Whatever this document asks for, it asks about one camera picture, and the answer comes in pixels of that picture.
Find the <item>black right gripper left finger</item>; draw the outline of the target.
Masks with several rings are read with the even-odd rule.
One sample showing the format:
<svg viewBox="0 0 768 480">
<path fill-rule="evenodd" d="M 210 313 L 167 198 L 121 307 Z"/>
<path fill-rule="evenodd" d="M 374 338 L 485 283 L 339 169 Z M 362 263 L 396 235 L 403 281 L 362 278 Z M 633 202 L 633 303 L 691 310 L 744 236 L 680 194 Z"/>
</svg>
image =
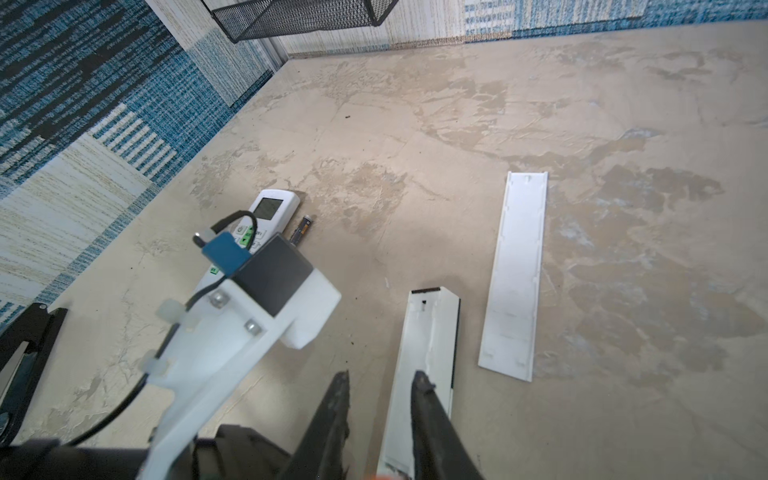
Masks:
<svg viewBox="0 0 768 480">
<path fill-rule="evenodd" d="M 338 372 L 301 442 L 278 479 L 345 479 L 342 456 L 349 436 L 350 376 Z"/>
</svg>

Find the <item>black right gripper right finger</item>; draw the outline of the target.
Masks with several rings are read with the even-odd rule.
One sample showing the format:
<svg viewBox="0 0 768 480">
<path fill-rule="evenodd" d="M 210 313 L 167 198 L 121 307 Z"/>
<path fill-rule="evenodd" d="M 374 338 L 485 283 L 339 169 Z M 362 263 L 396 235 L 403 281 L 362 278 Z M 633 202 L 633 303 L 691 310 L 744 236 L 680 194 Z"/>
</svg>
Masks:
<svg viewBox="0 0 768 480">
<path fill-rule="evenodd" d="M 420 370 L 411 385 L 410 409 L 414 479 L 482 479 L 440 403 L 435 385 Z"/>
</svg>

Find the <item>white battery cover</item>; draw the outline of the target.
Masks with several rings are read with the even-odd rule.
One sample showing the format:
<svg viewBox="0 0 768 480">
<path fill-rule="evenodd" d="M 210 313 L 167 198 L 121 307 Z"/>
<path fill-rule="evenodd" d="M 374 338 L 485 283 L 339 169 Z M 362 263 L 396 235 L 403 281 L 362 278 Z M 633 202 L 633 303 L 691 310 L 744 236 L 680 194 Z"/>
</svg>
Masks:
<svg viewBox="0 0 768 480">
<path fill-rule="evenodd" d="M 533 378 L 548 174 L 507 174 L 478 365 Z"/>
</svg>

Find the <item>white air conditioner remote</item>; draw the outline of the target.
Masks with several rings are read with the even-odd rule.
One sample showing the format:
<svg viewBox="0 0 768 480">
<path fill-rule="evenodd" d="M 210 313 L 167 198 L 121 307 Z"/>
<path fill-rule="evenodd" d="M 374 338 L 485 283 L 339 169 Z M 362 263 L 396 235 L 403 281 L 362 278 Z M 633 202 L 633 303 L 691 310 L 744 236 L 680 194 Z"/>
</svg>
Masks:
<svg viewBox="0 0 768 480">
<path fill-rule="evenodd" d="M 230 233 L 240 247 L 249 246 L 248 250 L 253 254 L 267 240 L 284 232 L 299 204 L 299 196 L 292 191 L 264 189 L 250 206 L 257 225 L 253 226 L 250 218 L 243 216 L 234 221 Z"/>
</svg>

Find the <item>orange black screwdriver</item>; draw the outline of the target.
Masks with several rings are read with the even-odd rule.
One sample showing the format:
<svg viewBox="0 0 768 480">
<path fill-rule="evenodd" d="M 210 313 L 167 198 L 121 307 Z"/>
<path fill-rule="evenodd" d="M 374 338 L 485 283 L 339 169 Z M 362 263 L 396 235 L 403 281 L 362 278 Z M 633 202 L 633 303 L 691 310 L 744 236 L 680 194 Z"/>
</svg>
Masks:
<svg viewBox="0 0 768 480">
<path fill-rule="evenodd" d="M 368 478 L 368 480 L 406 480 L 406 478 L 393 474 L 376 474 Z"/>
</svg>

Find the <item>long white remote control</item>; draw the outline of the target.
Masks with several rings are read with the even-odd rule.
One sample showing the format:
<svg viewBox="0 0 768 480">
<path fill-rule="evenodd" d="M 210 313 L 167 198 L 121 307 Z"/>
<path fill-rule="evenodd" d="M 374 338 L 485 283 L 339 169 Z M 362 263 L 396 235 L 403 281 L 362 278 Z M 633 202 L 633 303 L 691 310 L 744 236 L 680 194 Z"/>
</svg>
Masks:
<svg viewBox="0 0 768 480">
<path fill-rule="evenodd" d="M 460 298 L 445 287 L 409 293 L 377 465 L 379 476 L 415 477 L 411 386 L 417 372 L 427 375 L 440 403 L 451 411 L 460 304 Z"/>
</svg>

